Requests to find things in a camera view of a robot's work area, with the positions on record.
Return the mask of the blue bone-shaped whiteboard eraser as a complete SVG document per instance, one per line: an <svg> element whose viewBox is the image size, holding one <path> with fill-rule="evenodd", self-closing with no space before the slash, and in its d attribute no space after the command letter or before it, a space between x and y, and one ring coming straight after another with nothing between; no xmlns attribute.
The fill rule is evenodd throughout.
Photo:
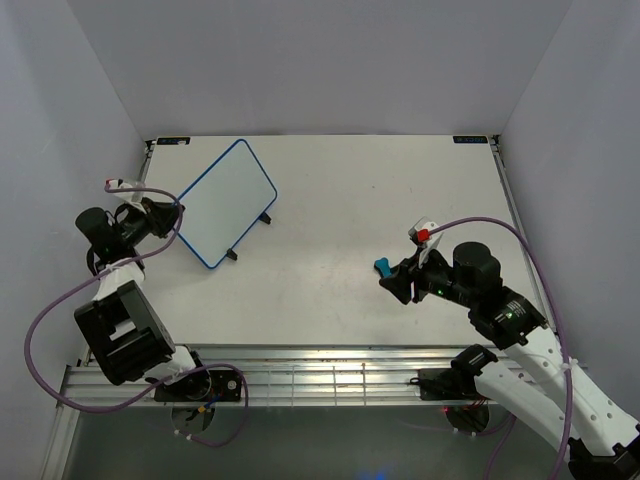
<svg viewBox="0 0 640 480"><path fill-rule="evenodd" d="M388 278L394 273L387 257L381 257L374 261L373 268L381 279Z"/></svg>

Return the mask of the blue-framed whiteboard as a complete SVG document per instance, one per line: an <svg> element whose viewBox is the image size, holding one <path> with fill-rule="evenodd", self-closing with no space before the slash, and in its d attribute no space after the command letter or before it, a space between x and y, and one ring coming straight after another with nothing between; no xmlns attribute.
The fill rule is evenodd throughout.
<svg viewBox="0 0 640 480"><path fill-rule="evenodd" d="M179 237L213 270L268 214L278 191L249 142L238 139L178 197L185 208Z"/></svg>

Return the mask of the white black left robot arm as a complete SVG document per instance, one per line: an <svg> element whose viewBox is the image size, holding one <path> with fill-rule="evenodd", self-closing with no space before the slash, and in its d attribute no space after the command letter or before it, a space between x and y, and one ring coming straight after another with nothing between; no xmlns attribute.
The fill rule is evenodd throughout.
<svg viewBox="0 0 640 480"><path fill-rule="evenodd" d="M144 263L136 246L147 236L166 237L179 219L179 206L143 197L116 210L118 220L100 207L80 213L76 228L90 243L90 271L103 276L93 299L74 311L101 371L114 385L166 377L165 391L181 401L212 393L212 376L195 352L171 339L142 290Z"/></svg>

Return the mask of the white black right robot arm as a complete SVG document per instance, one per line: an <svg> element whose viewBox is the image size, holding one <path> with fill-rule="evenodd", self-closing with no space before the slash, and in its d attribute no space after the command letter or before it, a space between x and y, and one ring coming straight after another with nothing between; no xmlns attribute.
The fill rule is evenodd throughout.
<svg viewBox="0 0 640 480"><path fill-rule="evenodd" d="M444 398L483 396L501 404L562 456L576 479L636 479L639 422L619 408L574 362L543 315L505 286L489 248L465 242L447 262L421 246L391 266L377 260L381 287L401 303L434 295L467 308L472 326L531 378L527 383L487 348L467 347L448 371L417 378L421 389Z"/></svg>

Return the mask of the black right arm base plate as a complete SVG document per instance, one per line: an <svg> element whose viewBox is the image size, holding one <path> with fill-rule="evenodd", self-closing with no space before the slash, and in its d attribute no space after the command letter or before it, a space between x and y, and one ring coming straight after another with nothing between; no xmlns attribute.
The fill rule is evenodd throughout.
<svg viewBox="0 0 640 480"><path fill-rule="evenodd" d="M453 368L419 369L409 384L419 389L422 400L486 400L476 390L472 375Z"/></svg>

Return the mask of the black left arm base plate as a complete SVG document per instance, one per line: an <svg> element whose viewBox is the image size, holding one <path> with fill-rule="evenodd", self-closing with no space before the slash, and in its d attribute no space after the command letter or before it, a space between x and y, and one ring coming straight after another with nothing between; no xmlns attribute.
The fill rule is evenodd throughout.
<svg viewBox="0 0 640 480"><path fill-rule="evenodd" d="M239 402L242 382L233 370L213 369L186 376L170 385L162 384L153 399L163 403Z"/></svg>

